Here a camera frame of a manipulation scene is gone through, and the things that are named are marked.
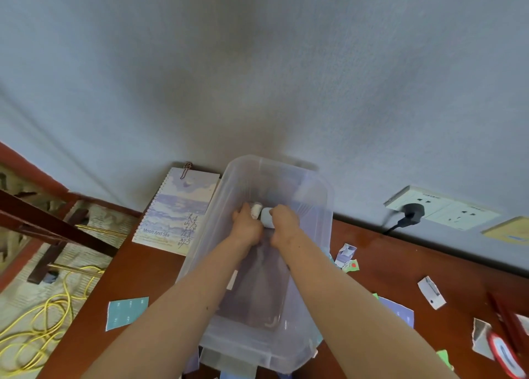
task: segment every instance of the desk surface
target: desk surface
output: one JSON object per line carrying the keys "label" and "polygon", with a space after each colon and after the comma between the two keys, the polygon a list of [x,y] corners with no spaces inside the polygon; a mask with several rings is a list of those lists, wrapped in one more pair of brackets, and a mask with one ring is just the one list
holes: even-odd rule
{"label": "desk surface", "polygon": [[[506,378],[497,362],[471,350],[473,318],[489,322],[505,336],[486,298],[498,291],[515,312],[529,315],[529,279],[475,264],[415,244],[390,238],[340,221],[333,221],[331,254],[345,243],[355,245],[360,270],[349,275],[366,289],[415,311],[415,329],[435,349],[448,350],[460,378]],[[125,329],[105,332],[109,301],[149,296],[152,303],[175,282],[184,257],[125,240],[106,273],[85,302],[39,378],[76,378]],[[447,304],[434,310],[417,282],[429,275]],[[345,378],[325,343],[316,358],[297,371],[300,378]],[[522,363],[528,366],[529,358]],[[215,378],[218,372],[202,366],[188,378]],[[258,369],[257,378],[277,376]]]}

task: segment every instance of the wall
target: wall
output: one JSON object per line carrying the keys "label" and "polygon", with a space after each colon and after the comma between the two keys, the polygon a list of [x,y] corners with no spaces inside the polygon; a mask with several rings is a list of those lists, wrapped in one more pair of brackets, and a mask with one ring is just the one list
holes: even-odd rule
{"label": "wall", "polygon": [[[370,224],[408,184],[528,215],[528,28],[527,0],[0,0],[0,141],[136,209],[174,161],[257,154]],[[405,230],[529,269],[479,229]]]}

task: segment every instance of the forearm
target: forearm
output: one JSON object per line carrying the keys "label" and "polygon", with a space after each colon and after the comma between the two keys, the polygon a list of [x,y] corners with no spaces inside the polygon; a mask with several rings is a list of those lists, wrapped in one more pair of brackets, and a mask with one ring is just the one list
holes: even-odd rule
{"label": "forearm", "polygon": [[336,268],[301,230],[280,252],[348,377],[456,377],[416,331]]}
{"label": "forearm", "polygon": [[218,244],[130,325],[84,378],[178,377],[247,251],[231,237]]}

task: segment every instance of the power outlet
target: power outlet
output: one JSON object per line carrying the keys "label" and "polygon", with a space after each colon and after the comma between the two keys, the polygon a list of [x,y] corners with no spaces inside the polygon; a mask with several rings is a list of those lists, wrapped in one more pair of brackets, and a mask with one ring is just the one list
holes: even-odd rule
{"label": "power outlet", "polygon": [[432,215],[428,220],[453,227],[458,230],[468,230],[478,225],[484,224],[499,216],[499,213],[469,205],[459,201],[443,208]]}
{"label": "power outlet", "polygon": [[424,206],[424,217],[439,212],[454,201],[443,195],[436,194],[426,189],[407,186],[399,193],[393,195],[384,206],[401,212],[402,207],[408,203],[420,203]]}

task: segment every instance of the black power plug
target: black power plug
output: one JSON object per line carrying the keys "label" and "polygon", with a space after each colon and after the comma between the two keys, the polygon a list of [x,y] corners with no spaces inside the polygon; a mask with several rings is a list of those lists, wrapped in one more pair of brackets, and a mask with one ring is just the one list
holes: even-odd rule
{"label": "black power plug", "polygon": [[390,229],[384,232],[384,235],[388,235],[394,229],[399,227],[408,227],[409,225],[414,225],[420,222],[420,218],[424,216],[424,206],[420,203],[408,203],[402,207],[402,212],[404,212],[404,217],[400,219],[397,224],[395,224]]}

